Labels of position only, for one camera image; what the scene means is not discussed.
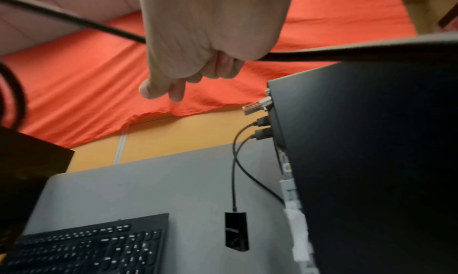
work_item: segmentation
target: black monitor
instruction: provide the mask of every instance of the black monitor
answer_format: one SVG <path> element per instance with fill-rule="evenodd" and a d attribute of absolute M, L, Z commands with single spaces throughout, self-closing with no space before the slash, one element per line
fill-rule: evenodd
<path fill-rule="evenodd" d="M 64 173 L 73 154 L 0 126 L 0 253 L 21 234 L 48 178 Z"/>
<path fill-rule="evenodd" d="M 342 62 L 269 89 L 321 274 L 458 273 L 457 64 Z"/>

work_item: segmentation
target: red curtain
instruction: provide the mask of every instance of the red curtain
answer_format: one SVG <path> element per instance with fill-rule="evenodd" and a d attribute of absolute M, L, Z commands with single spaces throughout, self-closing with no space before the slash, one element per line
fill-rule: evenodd
<path fill-rule="evenodd" d="M 144 34 L 140 13 L 109 22 Z M 415 34 L 401 0 L 293 0 L 275 51 L 406 37 Z M 145 46 L 84 30 L 4 58 L 29 101 L 22 132 L 72 148 L 142 117 L 188 116 L 263 97 L 266 82 L 326 63 L 248 62 L 234 80 L 188 84 L 184 100 L 144 100 Z"/>

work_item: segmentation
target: black usb adapter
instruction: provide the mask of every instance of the black usb adapter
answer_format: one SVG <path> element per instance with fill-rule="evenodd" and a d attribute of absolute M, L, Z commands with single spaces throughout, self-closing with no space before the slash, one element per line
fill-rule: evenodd
<path fill-rule="evenodd" d="M 226 213 L 226 247 L 245 252 L 250 249 L 248 243 L 247 213 Z"/>

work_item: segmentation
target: hand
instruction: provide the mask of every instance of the hand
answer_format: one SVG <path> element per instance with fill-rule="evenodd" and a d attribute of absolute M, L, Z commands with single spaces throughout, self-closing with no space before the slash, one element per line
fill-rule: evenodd
<path fill-rule="evenodd" d="M 150 76 L 148 99 L 183 99 L 186 82 L 234 78 L 243 61 L 267 54 L 291 0 L 141 0 Z"/>

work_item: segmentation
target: desk surface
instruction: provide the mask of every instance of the desk surface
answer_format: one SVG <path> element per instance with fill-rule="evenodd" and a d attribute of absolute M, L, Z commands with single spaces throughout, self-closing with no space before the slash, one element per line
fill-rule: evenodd
<path fill-rule="evenodd" d="M 248 142 L 239 158 L 252 175 L 280 193 L 271 140 Z M 231 160 L 231 145 L 222 145 L 55 176 L 26 233 L 169 212 L 162 273 L 299 273 L 282 206 L 240 171 L 237 202 L 247 212 L 250 251 L 225 247 Z"/>

